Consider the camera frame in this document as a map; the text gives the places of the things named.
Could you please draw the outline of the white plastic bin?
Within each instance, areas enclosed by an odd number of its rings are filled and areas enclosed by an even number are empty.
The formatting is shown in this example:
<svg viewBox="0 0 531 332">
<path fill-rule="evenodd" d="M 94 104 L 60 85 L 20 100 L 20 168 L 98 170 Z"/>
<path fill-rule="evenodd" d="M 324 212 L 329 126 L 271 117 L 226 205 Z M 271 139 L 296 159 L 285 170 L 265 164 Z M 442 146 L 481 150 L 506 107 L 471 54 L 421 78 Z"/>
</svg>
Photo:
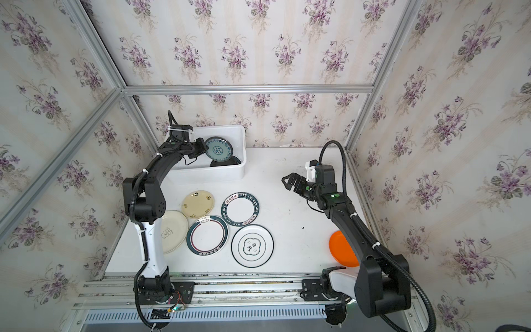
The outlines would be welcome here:
<svg viewBox="0 0 531 332">
<path fill-rule="evenodd" d="M 176 164 L 167 176 L 166 181 L 172 180 L 182 184 L 210 183 L 220 181 L 236 181 L 243 178 L 247 162 L 246 131 L 242 125 L 221 125 L 211 127 L 195 127 L 193 139 L 203 138 L 205 141 L 211 137 L 226 139 L 233 148 L 234 157 L 240 160 L 237 165 L 221 165 L 211 167 L 212 159 L 207 154 L 199 156 L 196 162 L 185 165 L 182 160 Z"/>
</svg>

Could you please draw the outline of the large cream plate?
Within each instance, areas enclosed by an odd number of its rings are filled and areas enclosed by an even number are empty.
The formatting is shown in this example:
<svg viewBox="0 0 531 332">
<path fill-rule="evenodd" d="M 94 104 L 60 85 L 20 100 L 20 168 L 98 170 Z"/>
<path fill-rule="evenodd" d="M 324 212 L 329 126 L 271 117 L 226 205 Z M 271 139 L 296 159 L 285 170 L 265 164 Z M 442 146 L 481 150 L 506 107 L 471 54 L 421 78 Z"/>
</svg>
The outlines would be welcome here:
<svg viewBox="0 0 531 332">
<path fill-rule="evenodd" d="M 174 252 L 186 239 L 188 218 L 178 210 L 167 210 L 162 218 L 161 238 L 163 253 Z"/>
</svg>

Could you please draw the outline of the teal blue floral plate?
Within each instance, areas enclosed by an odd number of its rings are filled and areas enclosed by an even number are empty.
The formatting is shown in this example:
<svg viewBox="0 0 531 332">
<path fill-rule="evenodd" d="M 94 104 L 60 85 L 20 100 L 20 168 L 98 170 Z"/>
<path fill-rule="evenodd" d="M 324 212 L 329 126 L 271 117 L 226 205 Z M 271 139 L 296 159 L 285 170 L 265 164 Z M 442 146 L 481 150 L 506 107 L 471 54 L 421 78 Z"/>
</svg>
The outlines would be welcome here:
<svg viewBox="0 0 531 332">
<path fill-rule="evenodd" d="M 205 141 L 206 154 L 215 162 L 226 162 L 232 158 L 234 149 L 231 143 L 218 136 L 213 136 Z"/>
</svg>

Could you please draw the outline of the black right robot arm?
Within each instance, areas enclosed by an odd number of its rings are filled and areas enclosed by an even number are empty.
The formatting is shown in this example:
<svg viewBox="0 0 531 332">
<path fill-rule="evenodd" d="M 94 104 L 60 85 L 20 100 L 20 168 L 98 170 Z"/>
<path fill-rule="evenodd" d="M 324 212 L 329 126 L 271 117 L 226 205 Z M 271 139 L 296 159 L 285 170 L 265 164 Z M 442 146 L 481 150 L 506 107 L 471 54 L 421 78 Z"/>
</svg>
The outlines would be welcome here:
<svg viewBox="0 0 531 332">
<path fill-rule="evenodd" d="M 323 270 L 323 296 L 335 300 L 347 295 L 356 300 L 368 318 L 409 309 L 411 284 L 399 271 L 409 270 L 407 260 L 391 254 L 369 231 L 348 195 L 338 190 L 332 166 L 318 163 L 309 172 L 311 178 L 291 173 L 282 178 L 282 183 L 287 190 L 317 203 L 344 235 L 359 263 L 356 268 Z"/>
</svg>

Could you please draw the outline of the aluminium frame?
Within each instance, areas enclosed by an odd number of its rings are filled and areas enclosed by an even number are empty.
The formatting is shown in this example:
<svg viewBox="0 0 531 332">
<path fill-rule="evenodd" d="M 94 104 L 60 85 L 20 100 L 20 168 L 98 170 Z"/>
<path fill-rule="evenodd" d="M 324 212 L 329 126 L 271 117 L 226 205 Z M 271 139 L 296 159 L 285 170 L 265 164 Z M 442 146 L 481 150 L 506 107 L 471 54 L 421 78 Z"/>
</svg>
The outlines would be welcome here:
<svg viewBox="0 0 531 332">
<path fill-rule="evenodd" d="M 97 124 L 108 115 L 111 108 L 118 102 L 123 102 L 125 108 L 132 116 L 132 122 L 140 132 L 141 137 L 147 141 L 149 149 L 156 149 L 156 138 L 148 127 L 146 117 L 135 103 L 136 95 L 241 95 L 241 94 L 332 94 L 332 93 L 361 93 L 367 98 L 360 111 L 357 122 L 352 128 L 347 146 L 352 147 L 358 140 L 365 123 L 369 107 L 380 93 L 384 82 L 391 73 L 400 48 L 402 47 L 409 30 L 416 19 L 421 1 L 408 1 L 394 33 L 388 43 L 386 53 L 380 62 L 374 80 L 370 84 L 221 84 L 221 85 L 160 85 L 160 86 L 129 86 L 112 59 L 100 34 L 89 19 L 87 12 L 80 1 L 65 1 L 66 11 L 73 19 L 82 39 L 88 44 L 88 49 L 95 57 L 96 62 L 102 66 L 102 71 L 110 81 L 112 90 L 105 99 L 93 110 L 91 115 L 75 131 L 72 138 L 60 148 L 45 166 L 44 169 L 32 180 L 27 190 L 13 203 L 12 207 L 1 218 L 1 238 L 6 238 L 17 227 L 26 211 L 40 199 L 43 193 L 52 184 L 53 178 L 77 154 L 81 146 L 89 138 L 89 134 Z"/>
</svg>

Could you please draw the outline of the orange plastic plate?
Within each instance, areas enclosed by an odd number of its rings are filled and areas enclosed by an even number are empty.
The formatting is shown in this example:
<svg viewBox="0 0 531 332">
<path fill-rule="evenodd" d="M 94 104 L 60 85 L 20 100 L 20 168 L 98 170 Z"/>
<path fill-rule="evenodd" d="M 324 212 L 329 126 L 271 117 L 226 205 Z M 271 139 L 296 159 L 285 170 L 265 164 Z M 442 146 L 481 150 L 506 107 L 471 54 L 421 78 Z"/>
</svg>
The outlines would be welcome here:
<svg viewBox="0 0 531 332">
<path fill-rule="evenodd" d="M 342 266 L 354 268 L 360 265 L 353 249 L 340 231 L 330 236 L 329 250 L 336 262 Z"/>
</svg>

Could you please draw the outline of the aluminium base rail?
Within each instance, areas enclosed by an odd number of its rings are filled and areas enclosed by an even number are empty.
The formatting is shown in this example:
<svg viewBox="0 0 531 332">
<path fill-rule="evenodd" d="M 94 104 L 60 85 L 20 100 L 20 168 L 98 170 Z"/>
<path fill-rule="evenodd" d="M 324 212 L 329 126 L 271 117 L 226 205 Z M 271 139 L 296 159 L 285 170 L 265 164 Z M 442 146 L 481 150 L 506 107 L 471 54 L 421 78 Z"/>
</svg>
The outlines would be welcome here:
<svg viewBox="0 0 531 332">
<path fill-rule="evenodd" d="M 319 273 L 272 274 L 184 274 L 171 276 L 171 281 L 193 283 L 181 292 L 188 307 L 229 307 L 258 305 L 307 304 L 301 293 L 307 291 L 303 281 L 319 279 Z M 104 277 L 84 282 L 73 300 L 76 309 L 133 309 L 134 288 L 130 276 Z"/>
</svg>

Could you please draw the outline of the green rim lettered plate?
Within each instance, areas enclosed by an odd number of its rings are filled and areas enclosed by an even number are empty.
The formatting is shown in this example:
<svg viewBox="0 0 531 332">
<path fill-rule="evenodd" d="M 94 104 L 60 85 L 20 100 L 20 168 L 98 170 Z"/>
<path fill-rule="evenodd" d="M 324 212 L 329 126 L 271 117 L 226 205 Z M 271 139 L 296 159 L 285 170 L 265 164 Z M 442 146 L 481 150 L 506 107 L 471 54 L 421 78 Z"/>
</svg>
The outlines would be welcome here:
<svg viewBox="0 0 531 332">
<path fill-rule="evenodd" d="M 258 199 L 248 192 L 235 192 L 221 205 L 221 217 L 229 225 L 244 227 L 253 223 L 260 212 Z"/>
</svg>

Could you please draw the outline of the small yellow floral plate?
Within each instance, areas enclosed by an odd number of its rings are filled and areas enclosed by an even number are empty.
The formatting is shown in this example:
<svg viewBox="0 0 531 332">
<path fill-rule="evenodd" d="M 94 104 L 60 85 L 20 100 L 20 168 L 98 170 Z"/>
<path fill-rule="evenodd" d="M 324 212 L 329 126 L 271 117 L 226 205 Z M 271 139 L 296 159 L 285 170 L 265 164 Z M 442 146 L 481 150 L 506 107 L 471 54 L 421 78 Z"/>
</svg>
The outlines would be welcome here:
<svg viewBox="0 0 531 332">
<path fill-rule="evenodd" d="M 205 190 L 189 193 L 181 204 L 181 212 L 190 219 L 198 219 L 211 213 L 215 205 L 214 195 Z"/>
</svg>

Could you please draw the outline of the white plate black outline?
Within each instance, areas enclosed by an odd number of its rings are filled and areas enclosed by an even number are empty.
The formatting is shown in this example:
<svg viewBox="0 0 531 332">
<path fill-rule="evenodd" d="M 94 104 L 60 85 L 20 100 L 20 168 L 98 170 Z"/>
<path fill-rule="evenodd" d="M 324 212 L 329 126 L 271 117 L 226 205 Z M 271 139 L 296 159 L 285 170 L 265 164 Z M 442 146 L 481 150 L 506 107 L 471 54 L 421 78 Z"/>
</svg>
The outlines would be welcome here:
<svg viewBox="0 0 531 332">
<path fill-rule="evenodd" d="M 258 268 L 268 263 L 275 250 L 271 232 L 262 225 L 247 225 L 238 230 L 231 241 L 236 263 L 245 268 Z"/>
</svg>

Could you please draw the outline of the green red rimmed plate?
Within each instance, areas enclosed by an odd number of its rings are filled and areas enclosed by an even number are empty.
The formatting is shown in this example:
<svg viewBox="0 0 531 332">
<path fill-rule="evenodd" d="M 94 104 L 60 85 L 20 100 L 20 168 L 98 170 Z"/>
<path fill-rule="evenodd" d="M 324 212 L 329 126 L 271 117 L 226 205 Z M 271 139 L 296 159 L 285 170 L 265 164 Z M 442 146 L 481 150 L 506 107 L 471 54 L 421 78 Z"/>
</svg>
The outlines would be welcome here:
<svg viewBox="0 0 531 332">
<path fill-rule="evenodd" d="M 228 225 L 221 217 L 207 215 L 189 227 L 186 243 L 191 253 L 197 256 L 210 256 L 225 246 L 228 235 Z"/>
</svg>

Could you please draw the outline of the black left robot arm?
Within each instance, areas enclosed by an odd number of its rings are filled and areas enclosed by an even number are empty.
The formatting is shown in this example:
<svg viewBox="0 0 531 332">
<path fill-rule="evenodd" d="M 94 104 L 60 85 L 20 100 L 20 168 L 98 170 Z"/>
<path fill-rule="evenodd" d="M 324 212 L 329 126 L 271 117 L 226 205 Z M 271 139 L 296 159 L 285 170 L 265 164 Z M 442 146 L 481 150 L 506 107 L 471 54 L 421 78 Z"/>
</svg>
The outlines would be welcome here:
<svg viewBox="0 0 531 332">
<path fill-rule="evenodd" d="M 166 212 L 161 183 L 184 157 L 195 159 L 207 151 L 202 138 L 194 142 L 167 139 L 153 160 L 134 177 L 123 181 L 124 211 L 137 230 L 142 266 L 134 278 L 135 290 L 164 295 L 173 293 L 170 271 L 165 262 L 159 220 Z"/>
</svg>

